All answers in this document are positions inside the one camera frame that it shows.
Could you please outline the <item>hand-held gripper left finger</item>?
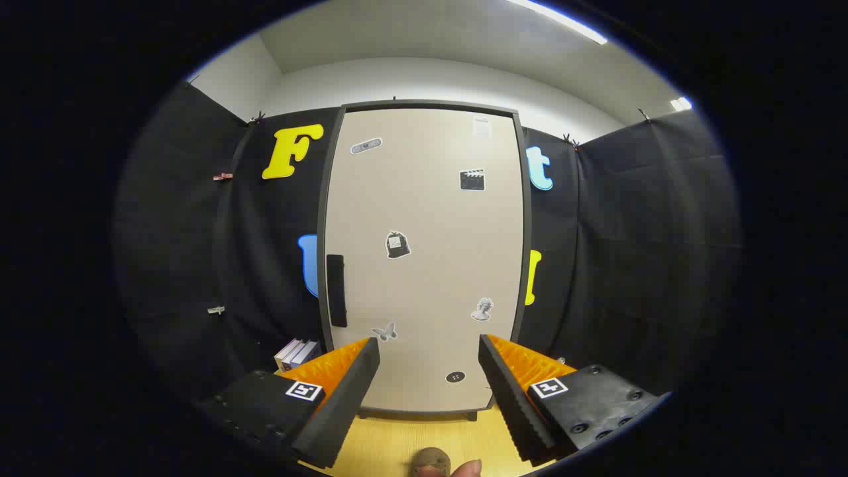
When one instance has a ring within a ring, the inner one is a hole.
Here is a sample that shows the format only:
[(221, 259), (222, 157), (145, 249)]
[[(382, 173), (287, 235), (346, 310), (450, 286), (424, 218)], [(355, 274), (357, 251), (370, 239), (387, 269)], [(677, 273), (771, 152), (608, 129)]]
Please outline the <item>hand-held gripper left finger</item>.
[(374, 337), (276, 374), (255, 370), (197, 403), (264, 458), (333, 467), (380, 365)]

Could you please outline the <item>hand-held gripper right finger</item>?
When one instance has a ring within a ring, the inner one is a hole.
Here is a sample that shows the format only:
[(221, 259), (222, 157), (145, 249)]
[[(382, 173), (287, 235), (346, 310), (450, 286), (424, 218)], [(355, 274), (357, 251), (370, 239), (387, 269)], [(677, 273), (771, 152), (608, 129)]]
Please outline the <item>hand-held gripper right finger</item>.
[(482, 333), (478, 360), (520, 458), (547, 464), (594, 449), (667, 399), (600, 364), (575, 369)]

